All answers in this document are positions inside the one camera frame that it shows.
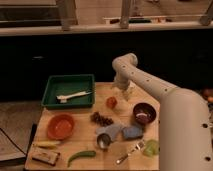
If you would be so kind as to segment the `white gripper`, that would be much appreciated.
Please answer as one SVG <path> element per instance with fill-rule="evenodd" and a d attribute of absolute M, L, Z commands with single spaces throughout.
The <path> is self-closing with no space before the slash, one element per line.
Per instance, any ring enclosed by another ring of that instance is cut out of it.
<path fill-rule="evenodd" d="M 114 78 L 114 86 L 122 90 L 123 98 L 128 101 L 130 98 L 130 91 L 128 87 L 130 85 L 130 81 L 126 78 L 116 76 Z"/>

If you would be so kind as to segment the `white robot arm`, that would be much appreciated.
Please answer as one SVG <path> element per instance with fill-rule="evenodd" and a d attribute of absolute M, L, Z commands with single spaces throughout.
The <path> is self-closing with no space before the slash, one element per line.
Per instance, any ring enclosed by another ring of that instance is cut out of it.
<path fill-rule="evenodd" d="M 130 82 L 160 103 L 159 170 L 213 171 L 209 108 L 201 95 L 137 68 L 133 53 L 112 62 L 114 84 L 127 90 Z"/>

